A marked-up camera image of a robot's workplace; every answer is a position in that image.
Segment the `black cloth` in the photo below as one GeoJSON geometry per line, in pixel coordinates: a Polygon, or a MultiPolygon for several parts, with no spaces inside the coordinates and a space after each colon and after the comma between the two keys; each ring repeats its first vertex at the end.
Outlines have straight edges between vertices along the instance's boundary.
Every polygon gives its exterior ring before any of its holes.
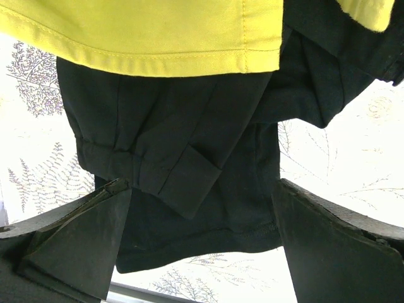
{"type": "Polygon", "coordinates": [[[333,1],[287,1],[280,69],[145,78],[58,59],[80,166],[132,187],[116,268],[150,270],[212,253],[280,246],[271,192],[278,123],[325,128],[374,80],[403,81],[403,2],[382,33],[333,1]]]}

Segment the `yellow cloth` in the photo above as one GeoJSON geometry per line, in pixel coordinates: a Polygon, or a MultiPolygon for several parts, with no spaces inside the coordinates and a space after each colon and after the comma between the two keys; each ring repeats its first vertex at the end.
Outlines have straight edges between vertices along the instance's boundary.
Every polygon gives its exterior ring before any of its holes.
{"type": "Polygon", "coordinates": [[[402,1],[2,1],[1,31],[57,59],[57,76],[295,74],[369,69],[397,51],[402,1]]]}

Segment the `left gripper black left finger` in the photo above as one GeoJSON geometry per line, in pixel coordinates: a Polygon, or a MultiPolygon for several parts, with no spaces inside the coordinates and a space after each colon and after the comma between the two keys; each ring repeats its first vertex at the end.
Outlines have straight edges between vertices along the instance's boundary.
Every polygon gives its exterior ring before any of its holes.
{"type": "Polygon", "coordinates": [[[1,227],[1,302],[101,302],[131,200],[124,179],[1,227]]]}

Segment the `floral patterned tablecloth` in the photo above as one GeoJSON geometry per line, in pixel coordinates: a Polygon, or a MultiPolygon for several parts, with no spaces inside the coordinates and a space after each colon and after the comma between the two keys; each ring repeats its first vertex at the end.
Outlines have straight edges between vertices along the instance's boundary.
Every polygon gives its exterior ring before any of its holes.
{"type": "MultiPolygon", "coordinates": [[[[1,35],[1,224],[80,198],[93,177],[77,163],[56,88],[55,59],[1,35]]],[[[281,175],[354,211],[403,225],[403,87],[375,81],[326,129],[279,125],[281,175]]],[[[155,270],[114,273],[109,302],[295,302],[282,248],[187,258],[155,270]]]]}

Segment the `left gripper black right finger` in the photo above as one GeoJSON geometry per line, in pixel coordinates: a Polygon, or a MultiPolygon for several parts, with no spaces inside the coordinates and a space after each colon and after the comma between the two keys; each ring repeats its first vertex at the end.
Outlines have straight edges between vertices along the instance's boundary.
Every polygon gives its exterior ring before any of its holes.
{"type": "Polygon", "coordinates": [[[272,200],[298,302],[403,303],[403,228],[286,179],[272,200]]]}

